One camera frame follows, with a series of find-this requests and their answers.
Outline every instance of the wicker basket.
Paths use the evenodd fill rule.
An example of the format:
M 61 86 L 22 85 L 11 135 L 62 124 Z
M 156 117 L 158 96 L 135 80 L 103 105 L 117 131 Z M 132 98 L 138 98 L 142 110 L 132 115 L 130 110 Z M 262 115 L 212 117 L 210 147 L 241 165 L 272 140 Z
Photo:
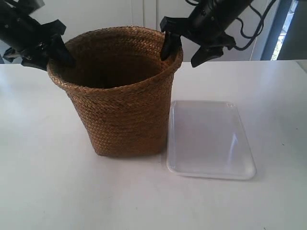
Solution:
M 162 33 L 142 27 L 101 29 L 66 43 L 76 68 L 49 62 L 50 78 L 71 99 L 98 155 L 149 155 L 165 146 L 183 53 L 161 61 L 163 41 Z

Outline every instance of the white table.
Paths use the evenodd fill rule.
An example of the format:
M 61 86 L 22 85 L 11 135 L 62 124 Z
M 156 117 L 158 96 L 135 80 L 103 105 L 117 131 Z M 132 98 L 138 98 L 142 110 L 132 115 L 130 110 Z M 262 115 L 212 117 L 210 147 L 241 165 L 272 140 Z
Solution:
M 0 66 L 0 229 L 307 229 L 307 75 L 297 63 L 184 63 L 173 99 L 235 103 L 257 175 L 187 178 L 165 155 L 99 157 L 45 72 Z

